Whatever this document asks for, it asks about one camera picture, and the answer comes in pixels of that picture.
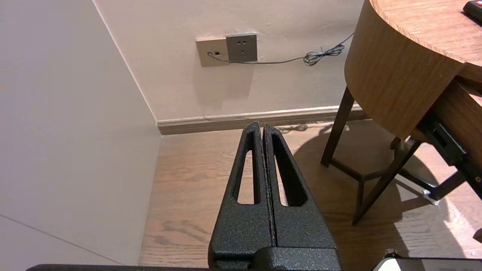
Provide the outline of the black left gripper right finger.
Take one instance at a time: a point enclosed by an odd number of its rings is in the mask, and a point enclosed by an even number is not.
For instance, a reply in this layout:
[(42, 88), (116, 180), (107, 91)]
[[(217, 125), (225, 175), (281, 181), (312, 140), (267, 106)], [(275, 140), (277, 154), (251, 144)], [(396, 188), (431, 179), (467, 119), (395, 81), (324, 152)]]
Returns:
[(282, 133), (264, 126), (264, 156), (275, 244), (335, 248), (332, 234)]

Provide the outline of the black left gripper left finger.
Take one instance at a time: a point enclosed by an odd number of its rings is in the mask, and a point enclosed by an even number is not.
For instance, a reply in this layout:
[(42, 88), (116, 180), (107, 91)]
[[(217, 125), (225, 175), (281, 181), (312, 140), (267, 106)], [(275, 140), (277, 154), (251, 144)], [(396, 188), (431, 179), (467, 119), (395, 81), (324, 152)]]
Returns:
[[(252, 152), (253, 204), (238, 202), (246, 155)], [(255, 121), (243, 129), (208, 247), (211, 269), (251, 269), (255, 253), (275, 244), (272, 201), (262, 132)]]

